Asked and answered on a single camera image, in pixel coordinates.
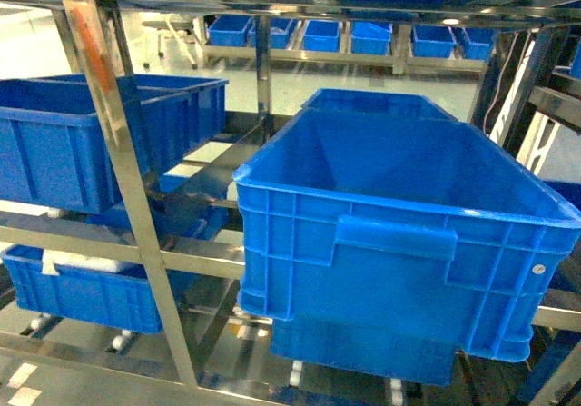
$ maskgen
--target shelf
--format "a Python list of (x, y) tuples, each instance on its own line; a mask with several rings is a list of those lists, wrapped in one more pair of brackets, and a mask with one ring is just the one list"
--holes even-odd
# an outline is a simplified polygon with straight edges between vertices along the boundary
[[(342, 24), (340, 34), (340, 49), (338, 52), (316, 52), (302, 49), (302, 41), (306, 29), (306, 21), (300, 21), (293, 35), (290, 37), (287, 49), (271, 49), (272, 61), (288, 61), (301, 63), (329, 63), (329, 64), (353, 64), (371, 65), (375, 67), (391, 67), (394, 64), (405, 65), (406, 69), (431, 69), (453, 70), (478, 73), (484, 67), (483, 61), (474, 61), (460, 58), (421, 58), (407, 56), (411, 53), (397, 54), (395, 50), (398, 41), (397, 33), (394, 33), (391, 41), (391, 51), (387, 55), (353, 54), (351, 52), (351, 22)], [(409, 35), (403, 35), (402, 40), (409, 41)], [(226, 57), (256, 59), (254, 47), (230, 47), (206, 44), (202, 47), (205, 58)]]

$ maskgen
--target stainless steel rack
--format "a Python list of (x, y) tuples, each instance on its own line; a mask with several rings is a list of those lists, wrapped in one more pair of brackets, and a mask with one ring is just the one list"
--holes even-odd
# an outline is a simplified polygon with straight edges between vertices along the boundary
[[(244, 270), (243, 249), (237, 245), (203, 242), (188, 238), (164, 238), (160, 240), (153, 227), (150, 199), (159, 198), (155, 191), (157, 174), (150, 172), (140, 176), (129, 126), (124, 112), (124, 102), (131, 96), (123, 95), (117, 79), (133, 80), (129, 50), (123, 33), (120, 9), (150, 10), (160, 12), (195, 12), (196, 14), (256, 15), (257, 44), (255, 52), (244, 49), (245, 57), (255, 57), (258, 79), (258, 109), (256, 114), (228, 113), (227, 129), (231, 134), (241, 134), (242, 139), (212, 163), (195, 174), (184, 188), (162, 199), (166, 205), (181, 212), (180, 217), (194, 221), (211, 204), (233, 207), (231, 203), (218, 201), (212, 193), (231, 182), (231, 172), (289, 117), (271, 113), (271, 59), (285, 56), (300, 58), (300, 50), (279, 53), (269, 48), (270, 18), (288, 16), (300, 19), (318, 18), (349, 21), (373, 16), (374, 19), (390, 20), (399, 24), (396, 52), (407, 50), (409, 28), (414, 23), (442, 24), (443, 20), (457, 19), (460, 25), (487, 26), (506, 32), (500, 39), (496, 54), (482, 68), (483, 84), (474, 104), (473, 122), (480, 123), (482, 115), (493, 103), (490, 89), (499, 77), (495, 65), (514, 63), (519, 50), (507, 55), (500, 50), (508, 42), (522, 40), (522, 33), (540, 28), (537, 45), (532, 54), (526, 77), (518, 88), (518, 99), (506, 119), (507, 131), (501, 142), (511, 153), (517, 151), (523, 134), (530, 122), (530, 112), (538, 108), (567, 126), (581, 128), (579, 80), (553, 74), (558, 53), (564, 44), (568, 27), (581, 23), (581, 10), (557, 7), (576, 0), (518, 0), (518, 5), (483, 1), (466, 5), (403, 5), (381, 2), (353, 2), (346, 0), (3, 0), (22, 5), (47, 7), (54, 10), (54, 17), (63, 39), (67, 57), (74, 71), (82, 69), (86, 76), (106, 145), (111, 156), (123, 200), (133, 227), (132, 233), (119, 233), (115, 229), (79, 223), (74, 220), (52, 219), (46, 216), (32, 217), (19, 213), (0, 213), (0, 240), (28, 244), (45, 249), (62, 250), (93, 256), (123, 259), (142, 264), (147, 271), (153, 294), (162, 316), (165, 338), (170, 346), (175, 365), (135, 359), (122, 353), (94, 352), (43, 339), (44, 332), (27, 332), (13, 335), (0, 332), (0, 353), (18, 356), (29, 361), (96, 371), (111, 374), (114, 378), (130, 381), (159, 383), (163, 386), (195, 391), (208, 403), (218, 398), (230, 399), (240, 404), (354, 404), (352, 401), (316, 392), (317, 387), (301, 381), (300, 365), (292, 368), (287, 361), (277, 365), (289, 374), (290, 382), (261, 382), (251, 378), (220, 375), (207, 370), (212, 351), (221, 332), (228, 323), (237, 322), (248, 326), (268, 328), (269, 322), (235, 314), (233, 307), (238, 280)], [(393, 13), (406, 13), (394, 19)], [(524, 42), (519, 43), (524, 50)], [(349, 62), (349, 55), (336, 54), (337, 61)], [(220, 55), (216, 47), (205, 47), (207, 54)], [(319, 62), (333, 62), (330, 58)], [(406, 56), (383, 60), (397, 69), (412, 66)], [(370, 63), (378, 64), (376, 58)], [(467, 70), (477, 69), (475, 64)], [(221, 292), (213, 309), (201, 311), (192, 308), (179, 312), (173, 301), (166, 270), (197, 272), (218, 278)], [(194, 318), (200, 313), (207, 316), (202, 327)], [(537, 312), (535, 324), (556, 329), (581, 331), (581, 298), (571, 292), (551, 290)], [(462, 371), (469, 369), (468, 358), (461, 356)], [(581, 345), (575, 350), (548, 381), (532, 404), (546, 405), (555, 399), (556, 393), (575, 381), (581, 371)], [(472, 392), (476, 384), (468, 384)], [(382, 400), (389, 404), (392, 386), (381, 384)], [(426, 401), (445, 401), (451, 391), (424, 390), (427, 395), (420, 399), (409, 392), (409, 404), (429, 404)]]

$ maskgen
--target crate rim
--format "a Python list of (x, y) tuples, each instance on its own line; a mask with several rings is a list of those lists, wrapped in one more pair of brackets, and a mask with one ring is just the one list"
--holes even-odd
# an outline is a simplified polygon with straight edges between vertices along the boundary
[(452, 37), (452, 41), (438, 41), (438, 40), (423, 40), (423, 39), (418, 39), (418, 34), (416, 32), (416, 28), (417, 27), (418, 26), (416, 25), (416, 26), (413, 26), (413, 28), (412, 28), (412, 35), (413, 35), (414, 43), (421, 42), (421, 43), (430, 43), (432, 45), (457, 45), (458, 44), (458, 40), (456, 39), (456, 36), (452, 32), (452, 28), (450, 26), (423, 25), (421, 27), (446, 27), (448, 29), (448, 32), (449, 32), (450, 36)]
[[(282, 136), (285, 135), (304, 116), (312, 116), (309, 114), (316, 114), (320, 112), (321, 111), (303, 109), (298, 114), (293, 116), (292, 119), (288, 123), (286, 123), (282, 127), (282, 129), (280, 129), (257, 153), (255, 153), (248, 161), (246, 161), (234, 172), (234, 174), (232, 175), (234, 182), (241, 186), (249, 188), (259, 188), (262, 190), (278, 191), (283, 193), (296, 193), (324, 199), (329, 199), (330, 198), (329, 193), (332, 193), (333, 199), (340, 201), (357, 202), (357, 203), (364, 202), (375, 206), (391, 207), (401, 210), (425, 212), (426, 205), (429, 205), (430, 213), (441, 213), (447, 215), (464, 216), (494, 221), (510, 221), (513, 223), (549, 225), (551, 227), (558, 227), (563, 229), (581, 229), (581, 211), (579, 211), (572, 203), (565, 199), (561, 194), (557, 193), (555, 190), (546, 185), (540, 179), (535, 178), (525, 167), (523, 167), (520, 163), (514, 161), (512, 156), (510, 156), (506, 151), (502, 149), (499, 149), (499, 151), (501, 153), (504, 153), (505, 156), (510, 157), (509, 164), (512, 165), (516, 171), (523, 174), (533, 184), (543, 189), (543, 191), (545, 191), (547, 195), (550, 195), (551, 198), (558, 203), (559, 209), (562, 211), (563, 215), (567, 215), (569, 218), (555, 219), (546, 217), (536, 217), (534, 215), (502, 213), (462, 208), (459, 206), (449, 206), (434, 203), (422, 203), (408, 200), (389, 199), (385, 197), (375, 197), (366, 194), (342, 193), (332, 190), (323, 190), (321, 188), (293, 187), (292, 185), (283, 183), (272, 183), (272, 182), (258, 183), (253, 181), (251, 178), (251, 168), (266, 158), (267, 154), (270, 152), (270, 149), (274, 147), (274, 145), (282, 138)], [(365, 114), (362, 113), (353, 113), (353, 114), (356, 116), (365, 116)], [(482, 135), (487, 141), (489, 141), (489, 139), (474, 126), (462, 122), (453, 122), (449, 120), (423, 120), (422, 123), (448, 123), (461, 125), (465, 130), (470, 130), (474, 134)]]
[[(337, 34), (336, 35), (313, 35), (313, 34), (309, 34), (309, 27), (311, 23), (331, 23), (337, 26)], [(312, 36), (312, 37), (316, 37), (316, 38), (338, 38), (341, 34), (341, 21), (337, 21), (337, 20), (309, 20), (309, 22), (307, 23), (307, 27), (305, 29), (305, 35), (304, 36)]]
[[(11, 251), (16, 251), (22, 248), (29, 248), (29, 249), (38, 249), (41, 251), (41, 259), (31, 259), (31, 258), (25, 258), (23, 256), (17, 255), (17, 254), (11, 254)], [(44, 253), (43, 248), (39, 248), (39, 247), (34, 247), (31, 245), (23, 245), (23, 244), (14, 244), (11, 245), (10, 247), (6, 247), (4, 250), (2, 250), (0, 252), (0, 259), (4, 260), (8, 260), (10, 261), (14, 261), (14, 262), (22, 262), (22, 263), (27, 263), (29, 265), (39, 265), (42, 267), (43, 265), (43, 259), (42, 259), (42, 253)], [(121, 272), (102, 272), (102, 271), (97, 271), (97, 270), (91, 270), (88, 268), (83, 268), (83, 267), (76, 267), (76, 266), (71, 266), (71, 265), (61, 265), (61, 264), (55, 264), (54, 268), (59, 272), (60, 270), (63, 271), (72, 271), (72, 272), (88, 272), (88, 273), (98, 273), (100, 276), (108, 276), (108, 277), (123, 277), (124, 280), (127, 280), (129, 282), (137, 282), (137, 283), (141, 283), (143, 282), (143, 278), (139, 278), (139, 277), (132, 277), (132, 276), (128, 276), (123, 274), (123, 271)]]
[(212, 24), (211, 24), (211, 25), (208, 27), (208, 30), (209, 30), (209, 31), (213, 31), (213, 32), (226, 32), (226, 33), (228, 33), (228, 34), (231, 34), (231, 33), (236, 33), (236, 34), (238, 34), (238, 33), (246, 33), (246, 32), (248, 32), (248, 27), (251, 25), (251, 23), (254, 23), (253, 17), (249, 16), (249, 17), (247, 17), (247, 18), (248, 18), (248, 20), (246, 21), (246, 24), (244, 25), (244, 27), (243, 27), (243, 28), (242, 28), (240, 31), (237, 31), (237, 30), (229, 30), (229, 31), (228, 31), (228, 30), (225, 30), (225, 29), (212, 29), (212, 27), (213, 27), (213, 26), (214, 26), (216, 23), (218, 23), (218, 20), (220, 20), (222, 17), (225, 17), (225, 16), (234, 16), (234, 17), (239, 17), (240, 15), (233, 15), (233, 14), (222, 14), (222, 15), (220, 15), (220, 16), (219, 16), (219, 17), (216, 19), (216, 21), (215, 21), (214, 23), (212, 23)]
[(324, 109), (320, 109), (320, 108), (316, 108), (316, 107), (309, 107), (310, 104), (312, 104), (315, 100), (317, 100), (319, 98), (319, 96), (326, 92), (326, 91), (339, 91), (339, 92), (348, 92), (348, 93), (365, 93), (365, 94), (388, 94), (388, 95), (401, 95), (401, 96), (405, 96), (405, 97), (419, 97), (420, 99), (423, 99), (424, 101), (428, 102), (431, 106), (434, 106), (435, 108), (438, 108), (438, 110), (442, 113), (444, 113), (445, 115), (449, 116), (449, 121), (455, 122), (458, 119), (452, 115), (451, 113), (449, 113), (448, 111), (446, 111), (444, 108), (441, 108), (440, 106), (437, 106), (436, 103), (430, 99), (429, 97), (426, 97), (425, 95), (422, 94), (414, 94), (414, 93), (392, 93), (392, 92), (383, 92), (383, 91), (367, 91), (367, 90), (345, 90), (345, 89), (341, 89), (341, 88), (319, 88), (311, 97), (309, 97), (309, 100), (307, 100), (306, 102), (304, 102), (300, 107), (302, 108), (302, 110), (311, 110), (311, 111), (325, 111)]
[[(285, 35), (286, 33), (288, 33), (291, 29), (291, 26), (293, 25), (294, 22), (298, 22), (299, 20), (296, 18), (286, 18), (286, 17), (274, 17), (274, 18), (278, 18), (280, 20), (288, 20), (289, 22), (287, 23), (286, 27), (284, 28), (284, 30), (282, 32), (272, 32), (272, 27), (271, 27), (271, 35), (275, 34), (275, 35)], [(248, 31), (249, 34), (256, 34), (256, 23), (254, 20), (252, 20), (252, 27), (251, 29)]]
[(493, 41), (491, 41), (490, 43), (481, 43), (479, 41), (472, 41), (466, 27), (460, 27), (460, 32), (466, 37), (466, 41), (469, 42), (471, 46), (490, 47), (493, 44)]

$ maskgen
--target metal shelf frame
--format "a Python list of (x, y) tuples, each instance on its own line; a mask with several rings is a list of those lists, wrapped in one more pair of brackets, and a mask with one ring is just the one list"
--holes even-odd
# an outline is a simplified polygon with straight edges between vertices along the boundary
[[(67, 59), (73, 71), (84, 71), (103, 129), (106, 146), (130, 217), (132, 232), (104, 228), (66, 219), (46, 216), (33, 217), (19, 213), (0, 213), (0, 241), (28, 244), (45, 249), (61, 250), (106, 258), (123, 259), (142, 264), (153, 289), (162, 317), (165, 337), (170, 346), (175, 367), (159, 362), (135, 359), (121, 354), (91, 352), (70, 345), (51, 342), (39, 337), (0, 332), (0, 353), (18, 356), (29, 361), (45, 362), (130, 381), (160, 383), (175, 389), (196, 391), (204, 399), (222, 397), (239, 404), (321, 404), (352, 405), (353, 401), (322, 396), (291, 386), (271, 386), (250, 380), (233, 379), (205, 372), (213, 346), (220, 332), (229, 322), (238, 290), (238, 280), (244, 270), (243, 247), (238, 245), (198, 241), (158, 235), (151, 215), (152, 202), (163, 202), (166, 210), (184, 225), (197, 219), (210, 205), (232, 206), (217, 200), (214, 194), (231, 182), (231, 173), (250, 157), (272, 133), (290, 118), (271, 113), (271, 60), (367, 63), (367, 59), (351, 60), (348, 37), (335, 58), (329, 54), (317, 56), (297, 49), (277, 51), (270, 49), (270, 20), (273, 16), (300, 19), (352, 20), (369, 17), (399, 23), (392, 56), (379, 62), (390, 65), (394, 73), (411, 66), (423, 65), (425, 60), (408, 56), (410, 26), (414, 23), (441, 24), (445, 18), (455, 18), (463, 25), (507, 29), (531, 29), (542, 26), (538, 47), (557, 49), (566, 34), (565, 26), (581, 22), (581, 10), (569, 8), (503, 6), (503, 5), (389, 5), (342, 0), (3, 0), (24, 5), (48, 7), (54, 10), (54, 19)], [(129, 49), (124, 37), (120, 9), (153, 10), (161, 12), (195, 11), (196, 13), (255, 15), (257, 28), (256, 49), (244, 48), (242, 57), (255, 57), (258, 79), (258, 108), (256, 114), (228, 113), (227, 132), (243, 137), (214, 162), (195, 174), (178, 191), (165, 197), (157, 190), (158, 175), (152, 169), (144, 177), (139, 172), (135, 151), (129, 135), (125, 114), (140, 111), (130, 95), (120, 92), (119, 83), (135, 88)], [(407, 13), (406, 18), (393, 20), (392, 13)], [(206, 54), (228, 55), (226, 49), (205, 46)], [(467, 70), (482, 72), (488, 87), (498, 80), (490, 66), (503, 54), (497, 51), (484, 66), (467, 65)], [(533, 53), (531, 70), (521, 84), (519, 103), (514, 111), (514, 122), (520, 130), (526, 123), (519, 122), (532, 105), (569, 126), (581, 129), (579, 98), (581, 83), (559, 74), (552, 74), (556, 58), (538, 48)], [(378, 64), (378, 57), (369, 59)], [(481, 91), (475, 104), (482, 111), (491, 97)], [(227, 280), (223, 296), (212, 319), (195, 340), (184, 333), (184, 314), (178, 312), (172, 297), (166, 270), (197, 272)], [(2, 299), (6, 305), (9, 299)], [(571, 292), (550, 290), (539, 307), (534, 323), (558, 329), (581, 331), (581, 297)], [(579, 371), (579, 346), (539, 394), (538, 403), (552, 398), (562, 386)]]

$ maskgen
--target white floor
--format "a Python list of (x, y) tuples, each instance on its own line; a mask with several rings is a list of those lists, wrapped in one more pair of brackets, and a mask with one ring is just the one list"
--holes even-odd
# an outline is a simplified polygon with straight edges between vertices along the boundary
[[(133, 64), (137, 73), (143, 72), (143, 62), (150, 62), (152, 73), (194, 74), (207, 77), (222, 77), (230, 80), (227, 88), (227, 109), (239, 111), (256, 111), (256, 77), (253, 63), (242, 60), (219, 60), (204, 69), (193, 71), (187, 61), (177, 54), (175, 42), (164, 39), (166, 56), (160, 60), (156, 55), (155, 40), (143, 38), (139, 15), (126, 17), (126, 28), (132, 49)], [(21, 13), (18, 17), (0, 17), (0, 71), (1, 78), (31, 77), (52, 74), (66, 74), (70, 70), (64, 56), (58, 33), (52, 18), (43, 13)], [(144, 41), (148, 41), (149, 53), (143, 50)], [(470, 106), (476, 91), (477, 78), (474, 75), (436, 74), (394, 77), (389, 72), (364, 68), (323, 66), (317, 64), (286, 64), (278, 67), (272, 77), (273, 112), (276, 114), (295, 114), (300, 104), (307, 100), (318, 88), (338, 87), (346, 89), (364, 89), (376, 91), (392, 91), (399, 93), (424, 94), (431, 98), (459, 120), (468, 119)], [(567, 150), (575, 148), (581, 152), (576, 137), (563, 134), (564, 141), (556, 142), (556, 149), (561, 154), (547, 160), (547, 169), (553, 178), (569, 179), (575, 174), (574, 180), (580, 180), (580, 172), (569, 159), (565, 163), (564, 147)], [(211, 144), (195, 154), (195, 159), (210, 161), (223, 150), (223, 144)], [(175, 169), (175, 173), (188, 175), (191, 167)], [(230, 197), (235, 198), (234, 190)], [(18, 211), (20, 213), (40, 214), (45, 208), (0, 202), (0, 209)], [(222, 233), (220, 241), (241, 243), (239, 233)], [(20, 332), (36, 316), (35, 313), (19, 310), (11, 304), (0, 314), (0, 329), (8, 332)], [(65, 321), (51, 333), (51, 339), (60, 342), (70, 342), (87, 348), (101, 350), (111, 339), (111, 331), (103, 327), (82, 322)], [(168, 361), (169, 352), (163, 340), (144, 339), (135, 353), (140, 357), (153, 360)], [(128, 385), (112, 378), (94, 377), (88, 373), (41, 367), (36, 369), (30, 378), (22, 385), (29, 389), (28, 400), (14, 400), (16, 388), (5, 387), (6, 382), (19, 368), (19, 360), (3, 358), (0, 361), (0, 404), (14, 406), (61, 405), (77, 406), (140, 404), (142, 406), (158, 404), (203, 404), (185, 393), (147, 387), (144, 384)]]

